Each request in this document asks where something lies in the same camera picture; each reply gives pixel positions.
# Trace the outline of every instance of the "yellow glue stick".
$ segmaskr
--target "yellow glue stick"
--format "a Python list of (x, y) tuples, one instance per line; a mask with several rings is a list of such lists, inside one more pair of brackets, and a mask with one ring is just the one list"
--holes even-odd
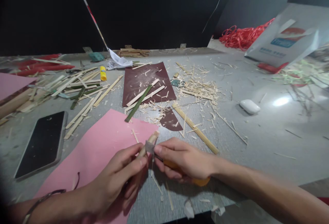
[(104, 66), (100, 67), (100, 79), (106, 81), (106, 71)]

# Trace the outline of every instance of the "black wall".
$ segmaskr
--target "black wall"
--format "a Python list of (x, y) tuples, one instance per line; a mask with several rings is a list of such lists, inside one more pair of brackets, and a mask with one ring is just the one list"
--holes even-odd
[[(87, 0), (107, 45), (204, 47), (227, 0)], [(0, 56), (83, 52), (105, 46), (83, 0), (0, 0)]]
[(277, 16), (287, 5), (287, 0), (228, 0), (216, 26), (214, 38), (225, 29), (257, 27)]

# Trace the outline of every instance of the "red string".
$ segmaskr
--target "red string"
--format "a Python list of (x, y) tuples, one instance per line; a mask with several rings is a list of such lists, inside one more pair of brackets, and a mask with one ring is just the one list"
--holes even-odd
[(222, 33), (219, 41), (225, 44), (226, 47), (240, 48), (242, 51), (246, 51), (273, 21), (274, 18), (257, 28), (237, 29), (234, 25)]

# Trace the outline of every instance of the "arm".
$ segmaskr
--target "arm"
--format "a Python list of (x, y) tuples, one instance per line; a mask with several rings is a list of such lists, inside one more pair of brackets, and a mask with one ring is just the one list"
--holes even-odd
[[(178, 164), (193, 178), (213, 176), (249, 197), (273, 217), (284, 223), (329, 223), (329, 207), (305, 190), (278, 182), (247, 167), (236, 165), (213, 154), (171, 138), (156, 146), (154, 152)], [(160, 160), (156, 164), (169, 178), (186, 182), (188, 178), (171, 170)]]
[[(138, 173), (145, 168), (146, 157), (135, 159), (135, 154), (142, 148), (143, 144), (139, 143), (118, 151), (92, 182), (74, 191), (53, 195), (40, 203), (32, 212), (28, 224), (51, 224), (79, 220), (88, 215), (101, 216), (118, 197), (126, 182), (131, 177), (131, 182), (134, 182)], [(129, 207), (135, 194), (137, 190), (125, 194), (124, 210)], [(8, 213), (13, 223), (22, 223), (36, 201), (32, 199), (10, 206)]]

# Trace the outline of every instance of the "smartphone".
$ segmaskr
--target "smartphone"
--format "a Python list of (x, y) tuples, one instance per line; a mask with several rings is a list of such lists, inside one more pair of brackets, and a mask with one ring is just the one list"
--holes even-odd
[(15, 179), (25, 179), (60, 161), (67, 118), (68, 113), (62, 111), (38, 119), (16, 170)]

